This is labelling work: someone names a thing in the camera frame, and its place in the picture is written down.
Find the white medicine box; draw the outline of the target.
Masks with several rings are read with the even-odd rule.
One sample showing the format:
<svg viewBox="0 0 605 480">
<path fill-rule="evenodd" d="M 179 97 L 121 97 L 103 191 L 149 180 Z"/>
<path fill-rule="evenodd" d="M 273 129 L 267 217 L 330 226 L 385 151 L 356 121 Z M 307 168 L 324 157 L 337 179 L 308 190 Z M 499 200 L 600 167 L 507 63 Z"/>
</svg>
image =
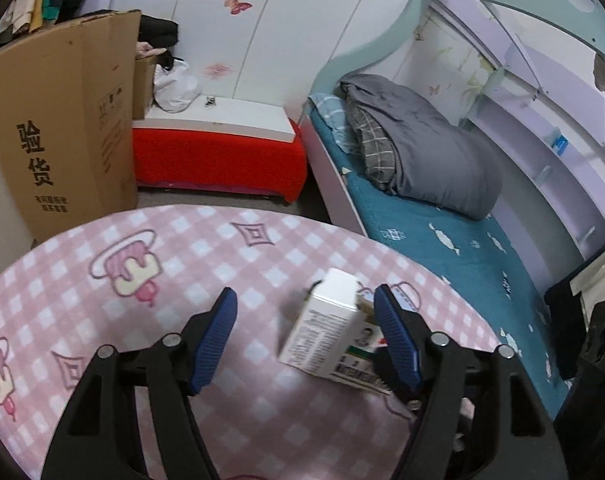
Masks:
<svg viewBox="0 0 605 480">
<path fill-rule="evenodd" d="M 373 292 L 332 268 L 310 288 L 278 360 L 311 376 L 387 396 L 374 370 L 386 341 L 375 322 Z"/>
</svg>

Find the pink checkered bed cover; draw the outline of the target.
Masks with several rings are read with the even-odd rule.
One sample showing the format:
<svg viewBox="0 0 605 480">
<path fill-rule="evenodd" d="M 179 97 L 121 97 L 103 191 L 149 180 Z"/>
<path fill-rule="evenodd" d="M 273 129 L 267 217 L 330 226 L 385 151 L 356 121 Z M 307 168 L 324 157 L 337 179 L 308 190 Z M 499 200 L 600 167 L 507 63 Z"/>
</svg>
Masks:
<svg viewBox="0 0 605 480">
<path fill-rule="evenodd" d="M 36 479 L 441 477 L 497 337 L 443 280 L 305 218 L 165 206 L 0 276 L 0 439 Z"/>
</svg>

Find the teal bed sheet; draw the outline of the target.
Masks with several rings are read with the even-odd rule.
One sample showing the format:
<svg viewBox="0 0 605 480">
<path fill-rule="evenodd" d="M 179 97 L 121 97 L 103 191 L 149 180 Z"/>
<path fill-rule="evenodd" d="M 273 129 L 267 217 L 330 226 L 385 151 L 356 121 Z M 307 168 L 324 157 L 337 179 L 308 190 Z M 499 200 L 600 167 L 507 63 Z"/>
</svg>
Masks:
<svg viewBox="0 0 605 480">
<path fill-rule="evenodd" d="M 507 234 L 491 214 L 470 220 L 439 207 L 391 196 L 365 177 L 344 100 L 312 93 L 304 124 L 327 152 L 342 193 L 325 202 L 350 226 L 393 248 L 450 285 L 521 358 L 545 408 L 557 414 L 572 384 L 561 377 L 551 315 Z"/>
</svg>

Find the grey folded quilt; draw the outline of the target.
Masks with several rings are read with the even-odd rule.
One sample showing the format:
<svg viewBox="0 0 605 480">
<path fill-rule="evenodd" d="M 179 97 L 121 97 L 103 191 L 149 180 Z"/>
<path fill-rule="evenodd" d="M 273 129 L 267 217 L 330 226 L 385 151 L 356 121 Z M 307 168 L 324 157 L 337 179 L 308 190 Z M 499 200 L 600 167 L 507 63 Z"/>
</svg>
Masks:
<svg viewBox="0 0 605 480">
<path fill-rule="evenodd" d="M 502 191 L 489 144 L 429 101 L 382 76 L 343 78 L 348 124 L 365 177 L 379 190 L 484 219 Z"/>
</svg>

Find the red storage bench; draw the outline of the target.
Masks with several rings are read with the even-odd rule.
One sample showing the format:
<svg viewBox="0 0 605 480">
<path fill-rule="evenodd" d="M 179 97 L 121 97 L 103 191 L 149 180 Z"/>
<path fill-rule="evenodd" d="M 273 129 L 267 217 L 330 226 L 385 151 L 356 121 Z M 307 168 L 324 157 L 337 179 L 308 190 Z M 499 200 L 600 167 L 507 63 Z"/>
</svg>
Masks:
<svg viewBox="0 0 605 480">
<path fill-rule="evenodd" d="M 171 114 L 152 107 L 133 123 L 141 186 L 278 196 L 293 203 L 307 180 L 307 154 L 282 107 L 199 96 Z"/>
</svg>

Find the large brown cardboard box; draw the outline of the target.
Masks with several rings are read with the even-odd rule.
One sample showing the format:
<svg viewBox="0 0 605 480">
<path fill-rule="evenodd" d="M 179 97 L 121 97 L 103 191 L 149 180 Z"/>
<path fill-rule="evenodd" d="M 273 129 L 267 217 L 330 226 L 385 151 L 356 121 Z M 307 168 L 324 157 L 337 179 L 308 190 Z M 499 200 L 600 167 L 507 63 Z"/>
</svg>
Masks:
<svg viewBox="0 0 605 480">
<path fill-rule="evenodd" d="M 38 242 L 138 203 L 140 21 L 138 10 L 77 18 L 0 50 L 0 165 Z"/>
</svg>

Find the white plastic bag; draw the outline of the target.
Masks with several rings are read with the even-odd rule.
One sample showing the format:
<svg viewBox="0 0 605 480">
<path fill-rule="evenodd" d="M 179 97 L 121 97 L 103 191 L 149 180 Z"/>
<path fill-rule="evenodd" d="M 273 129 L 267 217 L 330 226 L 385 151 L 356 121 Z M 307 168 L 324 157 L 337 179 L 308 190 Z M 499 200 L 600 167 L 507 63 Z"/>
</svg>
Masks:
<svg viewBox="0 0 605 480">
<path fill-rule="evenodd" d="M 154 74 L 154 101 L 167 113 L 186 110 L 202 94 L 202 85 L 191 66 L 176 58 L 171 70 L 157 64 Z"/>
</svg>

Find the small brown cardboard box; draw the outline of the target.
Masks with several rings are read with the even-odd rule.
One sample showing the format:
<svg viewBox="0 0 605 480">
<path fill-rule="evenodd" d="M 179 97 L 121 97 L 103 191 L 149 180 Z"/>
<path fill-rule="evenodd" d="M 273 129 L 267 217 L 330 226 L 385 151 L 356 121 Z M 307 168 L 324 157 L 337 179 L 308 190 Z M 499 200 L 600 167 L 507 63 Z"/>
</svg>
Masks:
<svg viewBox="0 0 605 480">
<path fill-rule="evenodd" d="M 134 63 L 132 119 L 142 120 L 153 103 L 156 56 L 138 58 Z"/>
</svg>

